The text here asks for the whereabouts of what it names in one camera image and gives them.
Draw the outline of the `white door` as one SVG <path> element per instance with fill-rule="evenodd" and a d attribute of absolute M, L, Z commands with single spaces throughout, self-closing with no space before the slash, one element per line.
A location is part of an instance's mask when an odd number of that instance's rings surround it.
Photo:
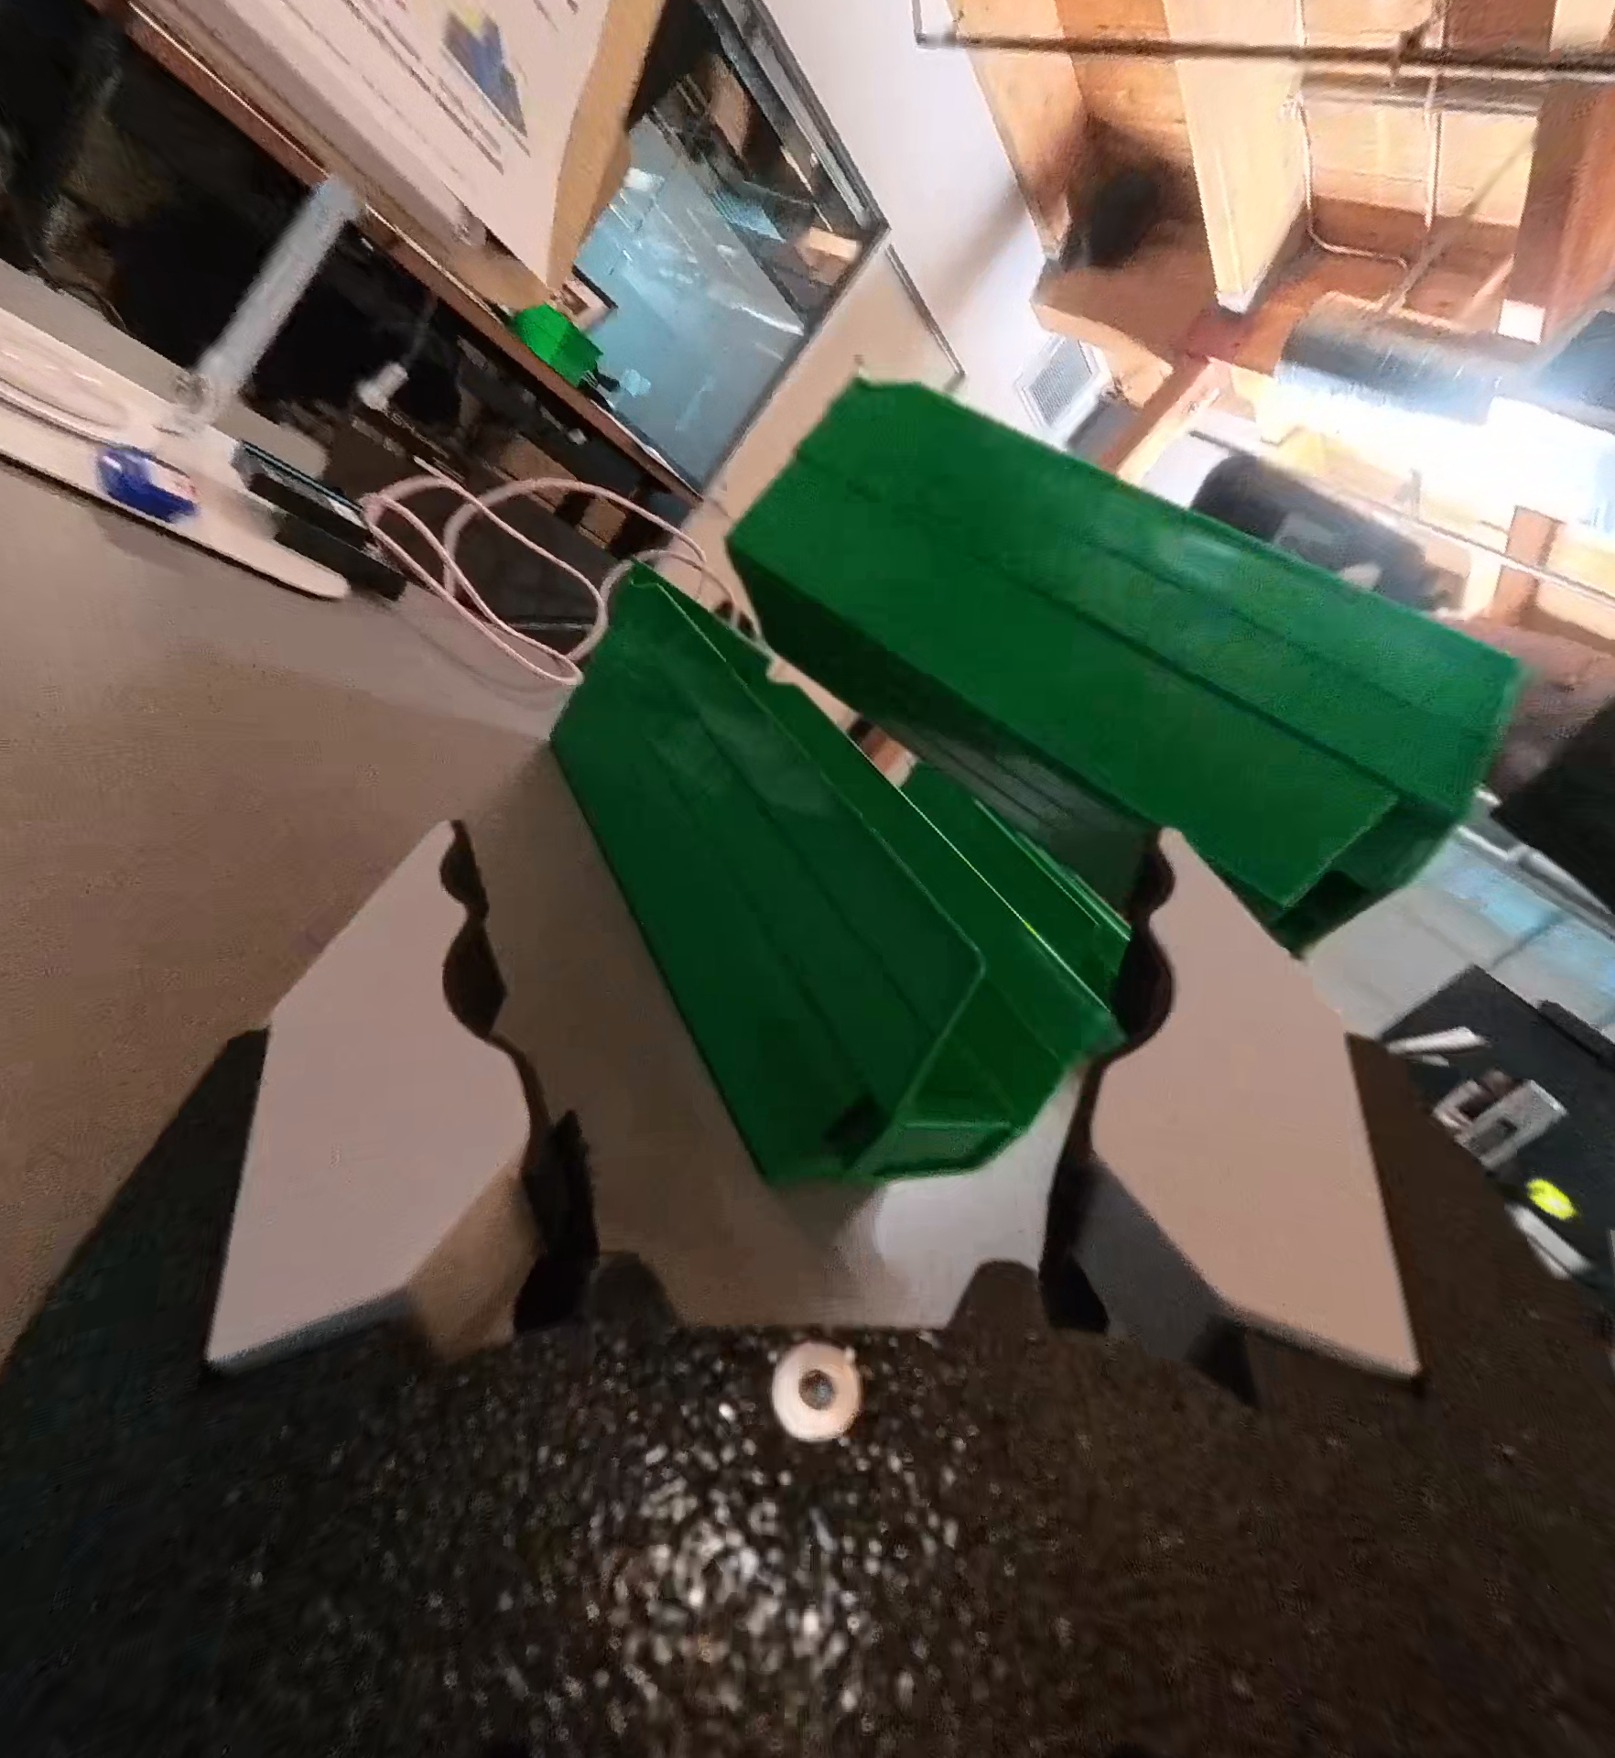
<path fill-rule="evenodd" d="M 950 337 L 947 335 L 945 328 L 930 310 L 928 300 L 908 273 L 891 234 L 886 239 L 884 256 L 888 271 L 899 282 L 901 291 L 914 311 L 915 324 L 923 332 L 923 348 L 932 348 L 938 358 L 936 367 L 923 367 L 923 382 L 930 383 L 943 395 L 954 396 L 967 382 L 965 367 L 950 345 Z"/>

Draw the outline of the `black battery blue trim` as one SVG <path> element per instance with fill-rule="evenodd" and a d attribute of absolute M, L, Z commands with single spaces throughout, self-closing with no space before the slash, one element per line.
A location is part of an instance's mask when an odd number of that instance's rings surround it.
<path fill-rule="evenodd" d="M 231 463 L 245 492 L 280 513 L 345 542 L 360 542 L 369 526 L 356 500 L 303 472 L 269 450 L 234 441 Z"/>

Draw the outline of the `black box white lettering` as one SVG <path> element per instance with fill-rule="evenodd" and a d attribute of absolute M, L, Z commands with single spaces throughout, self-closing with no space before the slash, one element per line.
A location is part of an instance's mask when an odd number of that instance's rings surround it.
<path fill-rule="evenodd" d="M 1417 1000 L 1377 1033 L 1395 1041 L 1467 1030 L 1478 1045 L 1417 1061 L 1432 1100 L 1465 1080 L 1504 1074 L 1532 1083 L 1561 1117 L 1493 1174 L 1510 1200 L 1585 1257 L 1615 1233 L 1615 1043 L 1556 1000 L 1526 1000 L 1499 978 L 1469 969 Z"/>

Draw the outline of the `small blue box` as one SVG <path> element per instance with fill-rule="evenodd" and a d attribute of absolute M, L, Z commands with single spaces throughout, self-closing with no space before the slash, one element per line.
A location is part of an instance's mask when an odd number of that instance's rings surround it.
<path fill-rule="evenodd" d="M 201 509 L 196 481 L 153 450 L 103 444 L 94 454 L 94 478 L 101 498 L 151 522 L 186 524 Z"/>

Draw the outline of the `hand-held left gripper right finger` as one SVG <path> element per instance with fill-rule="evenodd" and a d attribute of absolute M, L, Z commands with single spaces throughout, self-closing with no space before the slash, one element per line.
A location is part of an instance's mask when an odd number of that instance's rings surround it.
<path fill-rule="evenodd" d="M 1052 1318 L 1176 1362 L 1259 1333 L 1414 1379 L 1344 1021 L 1179 834 L 1133 910 L 1131 1032 L 1089 1076 L 1052 1187 Z"/>

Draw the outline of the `green plastic bin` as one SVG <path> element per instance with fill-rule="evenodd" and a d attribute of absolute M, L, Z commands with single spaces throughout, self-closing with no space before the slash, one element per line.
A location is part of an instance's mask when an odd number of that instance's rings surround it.
<path fill-rule="evenodd" d="M 847 383 L 723 542 L 781 659 L 1065 867 L 1174 830 L 1296 954 L 1419 875 L 1523 690 L 923 383 Z"/>
<path fill-rule="evenodd" d="M 552 747 L 766 1181 L 978 1170 L 1124 1046 L 1124 915 L 650 566 Z"/>

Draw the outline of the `long wooden-edged desk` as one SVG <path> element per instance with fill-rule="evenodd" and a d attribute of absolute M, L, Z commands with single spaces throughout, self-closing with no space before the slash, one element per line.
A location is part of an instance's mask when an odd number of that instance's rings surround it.
<path fill-rule="evenodd" d="M 120 22 L 125 38 L 164 73 L 172 75 L 188 94 L 216 116 L 251 140 L 251 143 L 279 167 L 295 177 L 304 188 L 327 177 L 327 167 L 308 151 L 306 140 L 292 132 L 279 118 L 268 112 L 236 81 L 225 77 L 216 60 L 196 53 L 181 33 L 170 31 L 159 10 L 142 3 L 92 3 L 96 12 Z M 703 491 L 681 476 L 655 448 L 640 441 L 603 404 L 579 387 L 567 383 L 552 365 L 539 359 L 519 339 L 496 308 L 458 275 L 445 258 L 406 236 L 387 212 L 367 197 L 360 199 L 356 230 L 380 249 L 404 275 L 434 293 L 439 302 L 469 330 L 500 354 L 513 374 L 531 385 L 535 395 L 561 413 L 570 409 L 572 428 L 591 428 L 598 437 L 618 450 L 653 489 L 674 494 L 688 507 L 703 504 Z"/>

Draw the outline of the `instruction poster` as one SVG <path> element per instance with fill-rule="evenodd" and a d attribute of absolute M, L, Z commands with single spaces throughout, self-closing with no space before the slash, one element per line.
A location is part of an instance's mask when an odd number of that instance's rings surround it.
<path fill-rule="evenodd" d="M 495 243 L 541 278 L 605 1 L 142 5 L 328 175 L 386 199 L 428 241 Z"/>

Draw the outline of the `white wall vent grille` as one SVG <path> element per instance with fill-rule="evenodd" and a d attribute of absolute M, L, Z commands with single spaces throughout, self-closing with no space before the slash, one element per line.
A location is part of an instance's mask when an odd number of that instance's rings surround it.
<path fill-rule="evenodd" d="M 1017 395 L 1037 430 L 1065 444 L 1113 393 L 1104 356 L 1087 341 L 1052 334 L 1017 380 Z"/>

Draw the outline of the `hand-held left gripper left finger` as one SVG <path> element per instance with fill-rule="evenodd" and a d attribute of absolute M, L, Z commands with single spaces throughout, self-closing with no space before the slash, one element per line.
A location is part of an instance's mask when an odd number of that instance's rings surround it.
<path fill-rule="evenodd" d="M 598 1257 L 574 1111 L 500 1032 L 467 825 L 435 825 L 275 1004 L 207 1334 L 253 1371 L 391 1323 L 443 1359 Z"/>

